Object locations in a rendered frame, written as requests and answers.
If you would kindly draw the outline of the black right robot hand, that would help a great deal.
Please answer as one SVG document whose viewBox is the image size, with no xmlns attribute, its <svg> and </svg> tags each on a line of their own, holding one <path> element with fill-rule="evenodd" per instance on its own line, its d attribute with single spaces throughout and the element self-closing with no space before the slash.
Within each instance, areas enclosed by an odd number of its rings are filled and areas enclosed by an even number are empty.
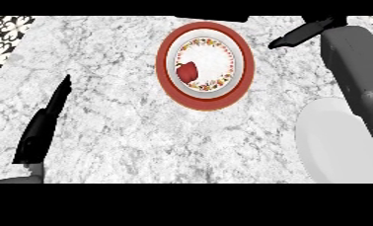
<svg viewBox="0 0 373 226">
<path fill-rule="evenodd" d="M 346 25 L 346 17 L 335 15 L 302 16 L 305 23 L 290 30 L 282 37 L 276 38 L 268 48 L 295 47 L 314 36 L 320 35 L 323 31 L 344 27 Z"/>
</svg>

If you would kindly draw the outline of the white floral rimmed plate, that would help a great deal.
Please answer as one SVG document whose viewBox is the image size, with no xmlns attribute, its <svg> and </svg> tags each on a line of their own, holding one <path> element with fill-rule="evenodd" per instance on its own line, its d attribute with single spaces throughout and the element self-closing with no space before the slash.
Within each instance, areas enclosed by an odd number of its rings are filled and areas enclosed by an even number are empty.
<svg viewBox="0 0 373 226">
<path fill-rule="evenodd" d="M 187 84 L 177 75 L 181 64 L 193 62 L 198 78 Z M 167 52 L 167 70 L 174 86 L 192 97 L 212 99 L 237 86 L 243 74 L 243 54 L 233 38 L 211 29 L 183 33 Z"/>
</svg>

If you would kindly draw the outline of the red bell pepper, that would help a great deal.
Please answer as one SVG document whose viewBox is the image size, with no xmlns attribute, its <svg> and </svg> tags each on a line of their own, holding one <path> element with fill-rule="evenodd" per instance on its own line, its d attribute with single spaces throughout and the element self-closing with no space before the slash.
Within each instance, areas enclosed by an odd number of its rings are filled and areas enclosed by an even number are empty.
<svg viewBox="0 0 373 226">
<path fill-rule="evenodd" d="M 177 75 L 186 84 L 196 80 L 198 69 L 196 69 L 196 65 L 192 61 L 189 63 L 180 65 L 180 67 L 177 69 Z"/>
</svg>

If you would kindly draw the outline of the plain white plate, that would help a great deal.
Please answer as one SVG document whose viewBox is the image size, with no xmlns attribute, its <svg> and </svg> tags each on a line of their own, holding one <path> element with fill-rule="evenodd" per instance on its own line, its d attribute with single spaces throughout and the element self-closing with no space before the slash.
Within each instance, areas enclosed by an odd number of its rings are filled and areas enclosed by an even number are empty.
<svg viewBox="0 0 373 226">
<path fill-rule="evenodd" d="M 296 121 L 295 140 L 317 183 L 373 184 L 373 136 L 342 99 L 308 103 Z"/>
</svg>

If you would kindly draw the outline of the red round placemat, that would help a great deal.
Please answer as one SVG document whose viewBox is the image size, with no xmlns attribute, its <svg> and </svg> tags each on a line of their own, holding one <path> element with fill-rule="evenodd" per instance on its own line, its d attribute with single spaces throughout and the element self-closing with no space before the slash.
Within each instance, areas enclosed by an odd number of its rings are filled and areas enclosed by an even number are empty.
<svg viewBox="0 0 373 226">
<path fill-rule="evenodd" d="M 249 45 L 229 27 L 196 22 L 167 36 L 156 56 L 158 81 L 189 109 L 211 112 L 231 106 L 248 92 L 254 72 Z"/>
</svg>

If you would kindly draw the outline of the black and white patterned tile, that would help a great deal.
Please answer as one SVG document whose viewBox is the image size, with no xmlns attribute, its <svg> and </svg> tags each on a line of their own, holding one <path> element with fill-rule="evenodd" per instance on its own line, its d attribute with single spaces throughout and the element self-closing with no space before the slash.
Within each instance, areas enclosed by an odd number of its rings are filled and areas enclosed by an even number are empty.
<svg viewBox="0 0 373 226">
<path fill-rule="evenodd" d="M 0 68 L 34 21 L 32 16 L 0 16 Z"/>
</svg>

